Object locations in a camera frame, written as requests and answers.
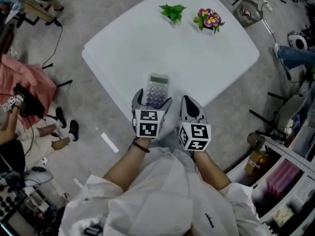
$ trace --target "pink jacket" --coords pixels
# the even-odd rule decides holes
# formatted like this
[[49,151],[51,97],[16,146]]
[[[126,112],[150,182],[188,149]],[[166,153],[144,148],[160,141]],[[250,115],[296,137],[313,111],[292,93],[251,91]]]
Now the pink jacket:
[[[40,100],[45,108],[44,116],[47,116],[57,89],[54,82],[38,64],[26,65],[13,59],[10,55],[4,54],[0,65],[0,107],[13,95],[13,89],[17,83],[27,88],[33,96]],[[19,119],[26,129],[30,128],[26,118],[19,116]],[[29,116],[29,119],[32,125],[40,121],[37,116]]]

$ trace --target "wire mesh basket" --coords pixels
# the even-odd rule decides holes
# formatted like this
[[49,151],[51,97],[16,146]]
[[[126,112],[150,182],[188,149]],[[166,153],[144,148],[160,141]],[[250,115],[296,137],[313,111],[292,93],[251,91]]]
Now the wire mesh basket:
[[242,0],[233,12],[234,17],[243,27],[248,27],[262,19],[262,11],[252,0]]

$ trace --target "flower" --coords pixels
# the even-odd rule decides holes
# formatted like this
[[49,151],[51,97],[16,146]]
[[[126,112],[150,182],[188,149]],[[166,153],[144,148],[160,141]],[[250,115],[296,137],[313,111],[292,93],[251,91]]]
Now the flower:
[[211,14],[203,23],[206,27],[217,26],[219,24],[219,20]]
[[211,12],[212,12],[212,10],[209,9],[209,8],[206,9],[206,10],[205,9],[200,9],[199,10],[199,14],[202,15],[202,16],[209,15]]
[[218,13],[215,12],[213,16],[219,20],[219,23],[221,23],[221,17],[219,16]]

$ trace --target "black shirt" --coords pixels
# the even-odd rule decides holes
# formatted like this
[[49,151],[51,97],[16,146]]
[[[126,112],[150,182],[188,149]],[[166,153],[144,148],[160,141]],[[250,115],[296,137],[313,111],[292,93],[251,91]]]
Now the black shirt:
[[[25,157],[22,144],[19,140],[11,140],[10,142],[0,145],[0,154],[17,172],[24,172]],[[0,157],[0,172],[9,172],[9,168]]]

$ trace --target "blue pants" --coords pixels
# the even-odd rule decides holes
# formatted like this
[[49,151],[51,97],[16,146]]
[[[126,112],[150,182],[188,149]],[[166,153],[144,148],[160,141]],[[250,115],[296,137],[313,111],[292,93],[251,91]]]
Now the blue pants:
[[287,46],[279,46],[278,57],[283,59],[283,64],[291,70],[303,64],[315,66],[315,52],[301,51]]

